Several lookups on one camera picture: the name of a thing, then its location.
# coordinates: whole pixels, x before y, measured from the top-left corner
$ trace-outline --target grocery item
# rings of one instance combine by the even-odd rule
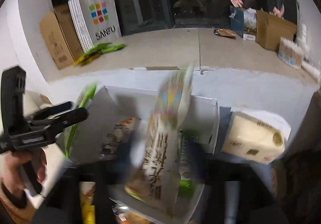
[[[193,65],[160,88],[148,121],[141,168],[125,185],[129,195],[172,216],[179,188],[178,135],[189,108]]]
[[[135,212],[130,211],[130,209],[124,204],[116,204],[113,207],[113,212],[116,216],[116,220],[119,224],[148,224],[149,220],[138,215]]]
[[[187,139],[197,140],[198,133],[194,130],[184,130],[181,135],[180,151],[179,151],[179,196],[193,195],[193,180],[191,176],[191,162],[187,155]]]
[[[85,107],[89,100],[92,100],[94,98],[95,93],[97,92],[97,83],[92,83],[87,86],[81,91],[76,104],[75,109],[79,107]],[[70,156],[70,148],[73,143],[73,138],[75,136],[75,133],[77,131],[77,124],[74,124],[71,127],[68,127],[64,130],[64,140],[65,140],[65,157],[69,158]]]
[[[284,152],[291,127],[277,114],[247,110],[233,112],[222,151],[268,164]]]
[[[135,124],[138,119],[129,118],[118,124],[115,124],[112,132],[108,133],[102,145],[100,159],[114,160],[116,159],[116,151],[122,142],[127,142],[130,134],[135,130]]]
[[[224,37],[236,39],[236,33],[230,29],[215,28],[214,34],[218,36],[224,36]]]
[[[83,224],[95,224],[95,206],[92,205],[96,186],[94,182],[80,182],[80,207]]]
[[[281,37],[278,56],[288,66],[301,68],[304,51],[293,41]]]
[[[73,66],[84,66],[86,64],[91,63],[93,60],[95,60],[96,58],[100,57],[102,54],[105,53],[109,53],[109,52],[114,52],[117,50],[120,50],[122,48],[124,48],[126,45],[125,44],[119,44],[119,45],[115,45],[115,46],[111,46],[111,43],[102,43],[99,44],[95,47],[93,47],[92,49],[90,49],[88,52],[83,53],[78,60],[76,60],[73,63]]]

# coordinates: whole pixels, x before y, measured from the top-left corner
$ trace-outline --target finger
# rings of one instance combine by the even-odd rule
[[[40,161],[41,161],[42,165],[44,165],[44,166],[47,165],[47,159],[46,159],[46,154],[45,154],[44,150],[41,150]]]
[[[7,155],[6,164],[10,169],[17,168],[18,166],[31,161],[32,158],[31,153],[28,151],[16,151]]]
[[[46,167],[44,165],[40,166],[37,172],[38,182],[42,183],[46,178]]]

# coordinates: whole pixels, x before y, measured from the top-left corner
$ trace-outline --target snack bag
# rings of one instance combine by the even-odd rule
[[[193,66],[176,72],[158,92],[151,113],[143,164],[125,185],[128,194],[173,215],[179,189],[179,129],[186,117],[192,92]]]
[[[116,204],[113,207],[114,215],[118,224],[149,224],[149,220],[140,216],[135,212],[131,212],[130,209],[124,204]]]
[[[94,182],[80,182],[80,207],[83,224],[96,224],[95,206],[92,204],[95,190]]]
[[[264,110],[231,108],[232,119],[222,152],[269,164],[285,151],[290,124],[280,115]]]
[[[80,107],[87,107],[90,103],[90,100],[94,98],[94,95],[98,92],[98,83],[91,83],[81,91],[74,109]],[[65,157],[68,159],[70,157],[70,151],[72,149],[73,138],[77,131],[77,125],[74,124],[66,128],[63,132],[64,140],[65,140]]]
[[[135,125],[139,121],[136,118],[129,118],[114,125],[112,132],[109,132],[104,138],[102,151],[100,152],[101,160],[116,159],[116,151],[122,142],[128,142],[130,135],[135,131]]]

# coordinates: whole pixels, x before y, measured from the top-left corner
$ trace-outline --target human hand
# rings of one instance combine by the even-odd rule
[[[28,151],[16,151],[9,152],[4,155],[4,176],[3,184],[7,190],[15,197],[21,198],[23,195],[23,189],[25,185],[23,180],[19,175],[18,168],[24,163],[31,161],[33,159],[32,154]],[[41,166],[38,169],[37,180],[39,183],[42,183],[46,177],[46,155],[45,152],[41,149],[40,154]]]

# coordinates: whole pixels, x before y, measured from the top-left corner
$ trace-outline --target colorful square logo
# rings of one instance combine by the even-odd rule
[[[91,17],[95,25],[109,20],[106,2],[94,3],[89,6]]]

